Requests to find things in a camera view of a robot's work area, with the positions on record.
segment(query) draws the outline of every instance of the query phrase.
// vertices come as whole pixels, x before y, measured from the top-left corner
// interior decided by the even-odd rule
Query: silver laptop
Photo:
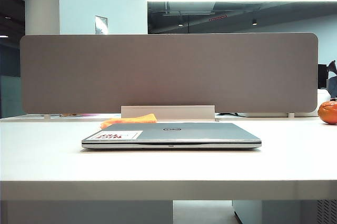
[[[261,140],[233,123],[113,124],[82,140],[90,149],[257,148]]]

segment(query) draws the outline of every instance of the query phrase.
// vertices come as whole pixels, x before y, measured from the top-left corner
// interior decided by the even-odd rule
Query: sticker
[[[134,131],[101,131],[87,140],[133,140],[137,139],[142,130]]]

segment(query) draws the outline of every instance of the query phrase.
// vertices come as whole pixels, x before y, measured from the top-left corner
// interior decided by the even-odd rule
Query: white desk
[[[2,200],[336,199],[337,126],[318,118],[226,120],[257,151],[86,152],[97,121],[1,127]]]

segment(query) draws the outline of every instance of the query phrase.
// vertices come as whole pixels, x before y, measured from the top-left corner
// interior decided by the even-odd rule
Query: orange fruit
[[[318,116],[328,124],[337,124],[337,101],[326,101],[318,109]]]

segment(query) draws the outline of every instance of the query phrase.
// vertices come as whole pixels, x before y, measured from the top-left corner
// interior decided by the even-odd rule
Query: desk divider
[[[30,114],[179,105],[293,113],[317,102],[311,33],[41,35],[20,46]]]

